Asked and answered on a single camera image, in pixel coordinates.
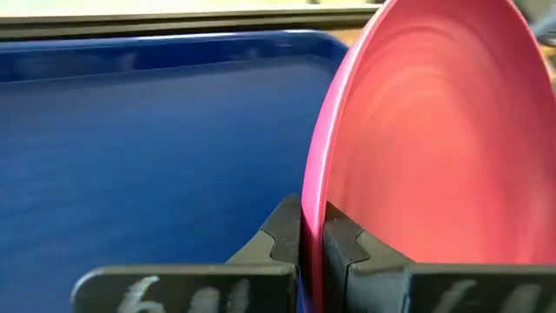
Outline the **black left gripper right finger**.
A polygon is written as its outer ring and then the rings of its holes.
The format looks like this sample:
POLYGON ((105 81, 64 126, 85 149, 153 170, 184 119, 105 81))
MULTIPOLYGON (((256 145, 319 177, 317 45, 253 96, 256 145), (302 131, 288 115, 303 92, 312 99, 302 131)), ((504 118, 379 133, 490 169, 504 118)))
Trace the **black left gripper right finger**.
POLYGON ((556 313, 556 266, 417 263, 331 203, 325 313, 556 313))

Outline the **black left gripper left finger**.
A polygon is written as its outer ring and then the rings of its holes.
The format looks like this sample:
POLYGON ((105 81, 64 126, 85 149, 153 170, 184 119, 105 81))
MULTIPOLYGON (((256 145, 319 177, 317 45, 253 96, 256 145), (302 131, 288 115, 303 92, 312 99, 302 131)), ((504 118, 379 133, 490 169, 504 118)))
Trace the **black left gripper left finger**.
POLYGON ((301 200, 288 195, 225 263, 94 269, 72 313, 296 313, 300 242, 301 200))

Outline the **pink round plate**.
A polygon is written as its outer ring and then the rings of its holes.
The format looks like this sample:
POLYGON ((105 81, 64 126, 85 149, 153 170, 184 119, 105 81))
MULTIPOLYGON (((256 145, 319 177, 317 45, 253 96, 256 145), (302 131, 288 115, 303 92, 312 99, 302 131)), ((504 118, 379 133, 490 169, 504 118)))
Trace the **pink round plate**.
POLYGON ((513 0, 386 0, 314 127, 306 306, 331 203, 417 263, 556 266, 556 95, 513 0))

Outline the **blue plastic tray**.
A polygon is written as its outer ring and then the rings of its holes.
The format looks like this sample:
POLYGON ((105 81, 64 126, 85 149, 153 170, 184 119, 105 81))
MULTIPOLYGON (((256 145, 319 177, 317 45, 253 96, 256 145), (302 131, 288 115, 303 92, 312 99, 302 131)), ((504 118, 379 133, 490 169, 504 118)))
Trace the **blue plastic tray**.
POLYGON ((219 263, 299 193, 346 46, 283 30, 0 43, 0 313, 95 267, 219 263))

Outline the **black aluminium table frame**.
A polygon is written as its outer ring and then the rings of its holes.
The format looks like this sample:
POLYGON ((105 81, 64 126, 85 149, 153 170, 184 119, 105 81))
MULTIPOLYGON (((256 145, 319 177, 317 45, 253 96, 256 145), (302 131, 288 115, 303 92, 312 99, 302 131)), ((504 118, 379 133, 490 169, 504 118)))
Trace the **black aluminium table frame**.
POLYGON ((212 11, 66 17, 0 17, 0 42, 231 32, 337 30, 364 26, 379 4, 354 7, 212 11))

